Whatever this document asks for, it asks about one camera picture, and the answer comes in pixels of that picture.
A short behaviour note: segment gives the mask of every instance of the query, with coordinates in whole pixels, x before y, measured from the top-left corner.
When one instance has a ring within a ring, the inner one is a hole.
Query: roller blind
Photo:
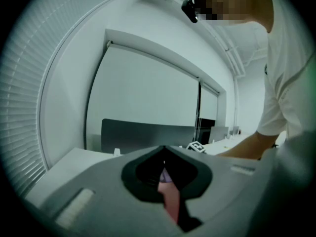
[[[87,114],[89,137],[102,119],[195,126],[198,80],[175,66],[130,48],[111,45],[93,83]]]
[[[69,33],[108,0],[33,0],[0,58],[0,153],[17,194],[46,173],[38,131],[43,82]]]
[[[217,95],[204,86],[201,87],[199,117],[201,119],[217,119]]]

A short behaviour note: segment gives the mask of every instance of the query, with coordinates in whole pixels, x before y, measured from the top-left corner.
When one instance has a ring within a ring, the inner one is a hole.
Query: desk
[[[205,152],[208,155],[214,156],[233,148],[248,136],[250,136],[250,134],[238,134],[231,136],[229,139],[220,140],[203,146],[206,148]]]
[[[74,148],[35,184],[25,199],[39,208],[59,187],[92,165],[113,157],[115,157],[113,154]]]

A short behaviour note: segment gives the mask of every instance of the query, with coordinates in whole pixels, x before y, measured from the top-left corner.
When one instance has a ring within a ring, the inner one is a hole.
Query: pink object
[[[163,183],[169,183],[172,182],[171,177],[169,176],[169,173],[167,170],[164,168],[161,175],[160,175],[160,181]]]
[[[164,199],[164,208],[173,219],[175,223],[178,223],[179,218],[179,208],[180,208],[180,192],[174,183],[169,181],[166,183],[159,182],[158,192],[163,195]]]

